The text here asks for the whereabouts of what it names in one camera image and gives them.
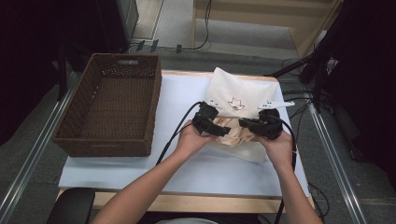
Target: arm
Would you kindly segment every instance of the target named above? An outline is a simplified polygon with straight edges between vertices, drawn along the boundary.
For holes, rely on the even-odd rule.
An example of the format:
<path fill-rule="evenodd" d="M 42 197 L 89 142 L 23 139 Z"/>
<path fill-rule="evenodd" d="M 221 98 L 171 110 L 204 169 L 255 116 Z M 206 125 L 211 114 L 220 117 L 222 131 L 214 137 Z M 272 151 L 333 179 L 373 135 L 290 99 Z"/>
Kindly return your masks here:
<path fill-rule="evenodd" d="M 180 133 L 175 151 L 163 162 L 118 192 L 101 209 L 93 224 L 136 223 L 146 213 L 178 168 L 213 139 L 215 136 L 212 135 L 202 137 L 192 125 L 186 127 Z"/>
<path fill-rule="evenodd" d="M 269 140 L 256 136 L 266 148 L 279 178 L 282 197 L 289 223 L 322 223 L 306 199 L 291 166 L 291 136 L 285 132 L 276 139 Z"/>

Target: forearm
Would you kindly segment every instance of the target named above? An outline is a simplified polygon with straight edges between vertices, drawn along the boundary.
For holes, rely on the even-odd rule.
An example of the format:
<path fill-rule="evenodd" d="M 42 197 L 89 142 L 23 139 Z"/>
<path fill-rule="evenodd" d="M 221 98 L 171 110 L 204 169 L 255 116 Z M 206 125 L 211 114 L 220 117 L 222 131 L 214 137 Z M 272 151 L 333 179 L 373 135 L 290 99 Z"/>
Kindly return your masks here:
<path fill-rule="evenodd" d="M 97 223 L 136 223 L 187 158 L 172 154 L 117 193 L 94 220 Z"/>
<path fill-rule="evenodd" d="M 321 223 L 291 166 L 277 169 L 289 223 Z"/>

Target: cloth bag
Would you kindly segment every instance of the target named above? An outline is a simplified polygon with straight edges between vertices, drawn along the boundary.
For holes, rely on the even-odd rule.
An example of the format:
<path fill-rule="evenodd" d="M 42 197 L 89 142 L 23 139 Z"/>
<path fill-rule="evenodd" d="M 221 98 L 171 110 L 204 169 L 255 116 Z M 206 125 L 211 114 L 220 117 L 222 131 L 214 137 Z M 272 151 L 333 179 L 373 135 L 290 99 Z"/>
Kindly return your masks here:
<path fill-rule="evenodd" d="M 230 127 L 229 134 L 219 136 L 210 147 L 225 150 L 247 161 L 263 161 L 265 148 L 255 141 L 254 134 L 239 126 L 238 118 L 257 119 L 259 105 L 273 100 L 277 89 L 275 82 L 258 82 L 231 75 L 216 68 L 206 91 L 205 101 L 216 104 L 219 111 L 214 123 Z"/>

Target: hand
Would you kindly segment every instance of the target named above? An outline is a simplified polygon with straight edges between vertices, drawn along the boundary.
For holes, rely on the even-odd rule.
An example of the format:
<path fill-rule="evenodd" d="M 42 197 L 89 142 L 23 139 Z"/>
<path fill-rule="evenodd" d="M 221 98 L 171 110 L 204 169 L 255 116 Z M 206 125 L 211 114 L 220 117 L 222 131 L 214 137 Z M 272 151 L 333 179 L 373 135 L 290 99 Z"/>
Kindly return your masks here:
<path fill-rule="evenodd" d="M 174 153 L 183 155 L 186 159 L 197 153 L 208 142 L 217 138 L 211 134 L 201 136 L 192 125 L 190 119 L 184 124 L 184 127 L 178 137 L 177 147 Z"/>
<path fill-rule="evenodd" d="M 256 135 L 259 142 L 265 147 L 268 158 L 278 171 L 280 168 L 291 167 L 291 153 L 292 153 L 292 138 L 291 135 L 282 131 L 280 136 L 271 140 L 262 136 Z"/>

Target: black cable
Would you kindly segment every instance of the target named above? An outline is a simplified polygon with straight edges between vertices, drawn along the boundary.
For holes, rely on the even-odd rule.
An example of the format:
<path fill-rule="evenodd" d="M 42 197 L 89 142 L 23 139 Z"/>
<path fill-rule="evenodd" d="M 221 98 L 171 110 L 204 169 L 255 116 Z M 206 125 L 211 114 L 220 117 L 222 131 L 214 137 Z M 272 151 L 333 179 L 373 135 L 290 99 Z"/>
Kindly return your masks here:
<path fill-rule="evenodd" d="M 312 98 L 312 97 L 294 97 L 294 98 L 285 100 L 285 102 L 293 101 L 293 100 L 312 100 L 312 99 L 314 99 L 314 98 Z"/>
<path fill-rule="evenodd" d="M 280 64 L 280 67 L 281 67 L 282 69 L 284 69 L 284 68 L 285 68 L 285 67 L 283 66 L 284 63 L 287 62 L 287 61 L 290 61 L 290 60 L 297 60 L 297 61 L 300 61 L 301 59 L 298 59 L 298 58 L 289 58 L 289 59 L 285 59 L 285 60 L 283 60 L 282 63 Z M 300 67 L 301 67 L 301 66 L 299 66 L 299 67 L 296 68 L 297 71 L 299 72 L 299 74 L 293 74 L 293 73 L 291 73 L 291 72 L 288 72 L 288 74 L 293 75 L 293 76 L 299 76 L 299 75 L 301 74 L 301 71 L 300 71 Z"/>
<path fill-rule="evenodd" d="M 174 138 L 181 132 L 181 130 L 183 130 L 184 128 L 186 128 L 187 126 L 183 127 L 180 131 L 178 130 L 180 128 L 180 126 L 184 123 L 184 119 L 186 119 L 186 117 L 190 114 L 190 112 L 197 106 L 200 105 L 202 102 L 197 102 L 194 105 L 192 105 L 190 107 L 190 109 L 186 112 L 186 114 L 184 115 L 183 119 L 180 121 L 180 123 L 177 125 L 174 133 L 172 134 L 171 138 L 169 139 L 169 141 L 166 143 L 165 147 L 163 148 L 163 152 L 160 155 L 160 158 L 158 158 L 157 163 L 155 165 L 160 164 L 160 162 L 163 160 L 163 156 L 165 155 L 166 151 L 168 150 L 168 148 L 171 146 L 172 141 L 174 140 Z"/>
<path fill-rule="evenodd" d="M 301 112 L 300 118 L 298 119 L 298 123 L 297 123 L 297 134 L 296 134 L 296 142 L 298 142 L 298 135 L 300 133 L 300 125 L 301 125 L 301 120 L 303 118 L 303 114 L 305 112 L 305 110 L 309 107 L 309 105 L 311 104 L 311 101 L 305 103 L 303 111 Z"/>
<path fill-rule="evenodd" d="M 325 223 L 325 221 L 324 221 L 324 216 L 323 216 L 323 213 L 322 213 L 322 211 L 321 211 L 321 208 L 320 208 L 320 206 L 319 206 L 317 200 L 316 200 L 314 197 L 312 197 L 312 201 L 314 202 L 315 207 L 318 209 L 318 211 L 319 211 L 319 217 L 320 217 L 320 219 L 322 220 L 322 223 L 324 224 L 324 223 Z"/>
<path fill-rule="evenodd" d="M 210 11 L 211 11 L 211 8 L 212 8 L 212 0 L 209 0 L 209 2 L 207 3 L 207 6 L 206 6 L 206 10 L 205 10 L 205 28 L 206 28 L 206 38 L 205 38 L 205 41 L 201 44 L 201 46 L 199 46 L 199 47 L 196 47 L 196 48 L 186 48 L 186 49 L 184 49 L 184 48 L 174 48 L 174 47 L 161 47 L 161 46 L 159 46 L 159 47 L 157 47 L 157 49 L 180 49 L 180 50 L 198 50 L 198 49 L 201 49 L 205 44 L 206 44 L 206 42 L 208 41 L 208 39 L 209 39 L 209 28 L 208 28 L 208 24 L 209 24 L 209 17 L 210 17 Z"/>
<path fill-rule="evenodd" d="M 295 116 L 297 116 L 298 114 L 302 113 L 302 112 L 304 111 L 304 109 L 305 109 L 306 107 L 308 107 L 311 103 L 312 103 L 312 100 L 311 100 L 311 99 L 308 99 L 308 102 L 305 103 L 305 104 L 304 104 L 303 106 L 301 106 L 300 108 L 298 108 L 298 109 L 296 110 L 296 112 L 294 112 L 294 114 L 290 115 L 290 116 L 289 116 L 289 119 L 293 119 Z"/>
<path fill-rule="evenodd" d="M 282 95 L 298 94 L 298 93 L 312 93 L 312 91 L 282 91 Z"/>
<path fill-rule="evenodd" d="M 296 144 L 296 138 L 294 136 L 293 130 L 291 129 L 289 124 L 283 119 L 280 119 L 280 118 L 277 118 L 277 117 L 274 117 L 274 116 L 265 116 L 265 117 L 271 118 L 271 119 L 276 119 L 276 120 L 282 122 L 282 124 L 285 125 L 286 128 L 289 130 L 290 135 L 291 135 L 291 139 L 292 139 L 292 143 L 293 143 L 292 152 L 291 152 L 292 153 L 291 166 L 292 166 L 293 171 L 294 171 L 295 167 L 296 167 L 296 162 L 297 162 L 297 144 Z M 283 199 L 282 199 L 280 201 L 280 205 L 279 205 L 279 208 L 277 210 L 275 224 L 279 223 L 280 217 L 282 216 L 282 212 L 283 212 L 284 206 L 285 206 L 285 204 L 284 204 Z"/>
<path fill-rule="evenodd" d="M 326 205 L 327 205 L 327 210 L 323 215 L 323 217 L 326 217 L 327 215 L 329 215 L 330 212 L 330 203 L 329 203 L 329 199 L 327 198 L 326 194 L 323 193 L 323 191 L 318 188 L 317 186 L 313 185 L 312 183 L 308 182 L 308 185 L 311 186 L 312 188 L 316 189 L 317 191 L 319 191 L 319 193 L 324 197 L 325 201 L 326 201 Z"/>

